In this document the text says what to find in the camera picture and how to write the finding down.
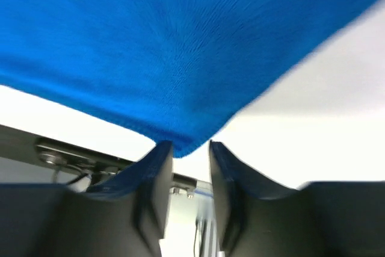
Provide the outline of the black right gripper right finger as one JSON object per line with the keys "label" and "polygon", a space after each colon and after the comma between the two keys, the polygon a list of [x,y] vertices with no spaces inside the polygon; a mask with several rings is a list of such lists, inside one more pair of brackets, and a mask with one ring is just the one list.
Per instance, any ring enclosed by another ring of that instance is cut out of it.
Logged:
{"label": "black right gripper right finger", "polygon": [[300,256],[301,194],[209,143],[217,236],[226,256]]}

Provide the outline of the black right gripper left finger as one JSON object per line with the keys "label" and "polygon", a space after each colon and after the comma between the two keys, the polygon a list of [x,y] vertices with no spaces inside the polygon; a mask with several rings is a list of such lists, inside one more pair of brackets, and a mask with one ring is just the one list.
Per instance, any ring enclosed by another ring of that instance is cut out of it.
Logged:
{"label": "black right gripper left finger", "polygon": [[150,256],[161,256],[170,186],[173,181],[173,144],[158,143],[141,160],[110,179],[91,185],[87,193],[106,200],[134,195],[130,227],[147,247]]}

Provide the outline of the blue towel pile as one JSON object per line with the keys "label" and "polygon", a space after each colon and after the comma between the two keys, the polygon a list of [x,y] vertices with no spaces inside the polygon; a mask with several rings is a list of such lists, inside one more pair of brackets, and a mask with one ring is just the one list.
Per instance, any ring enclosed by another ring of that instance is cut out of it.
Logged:
{"label": "blue towel pile", "polygon": [[1,0],[1,84],[196,150],[377,0]]}

